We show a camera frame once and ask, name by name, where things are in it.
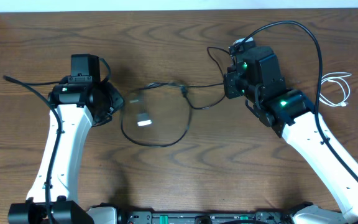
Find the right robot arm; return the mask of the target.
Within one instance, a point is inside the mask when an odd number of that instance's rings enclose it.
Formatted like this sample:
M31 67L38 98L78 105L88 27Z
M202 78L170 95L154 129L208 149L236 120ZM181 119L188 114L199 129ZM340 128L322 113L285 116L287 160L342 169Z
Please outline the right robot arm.
M224 75L227 98L245 96L250 111L295 148L316 172L340 211L301 205L289 214L292 223L358 223L358 163L334 137L323 119L315 120L314 104L289 89L270 47L253 42L230 48L234 65Z

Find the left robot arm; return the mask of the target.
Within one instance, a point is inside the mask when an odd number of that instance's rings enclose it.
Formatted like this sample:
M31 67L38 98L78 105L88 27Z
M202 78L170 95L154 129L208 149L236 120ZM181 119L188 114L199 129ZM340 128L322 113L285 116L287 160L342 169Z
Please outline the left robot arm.
M37 177L24 203L13 203L9 223L118 223L117 209L78 204L78 176L91 128L112 120L124 106L121 94L101 78L104 59L91 54L71 56L71 73L54 82L42 101L50 109L50 126Z

